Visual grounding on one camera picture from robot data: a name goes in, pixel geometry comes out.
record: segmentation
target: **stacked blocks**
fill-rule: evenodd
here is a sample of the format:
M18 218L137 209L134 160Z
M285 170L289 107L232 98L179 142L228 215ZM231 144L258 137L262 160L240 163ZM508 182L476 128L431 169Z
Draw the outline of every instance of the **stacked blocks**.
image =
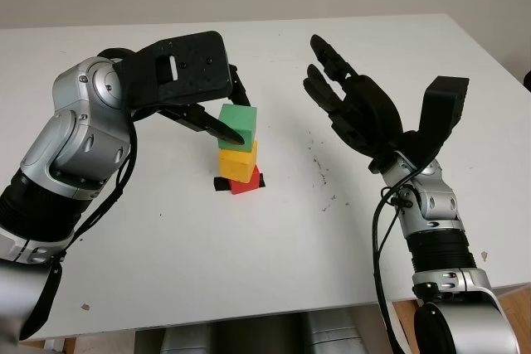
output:
M255 190L260 185L260 171L256 167L258 142L255 140L256 108L224 104L219 120L238 132L245 142L242 145L218 140L219 171L229 179L231 192L239 194Z

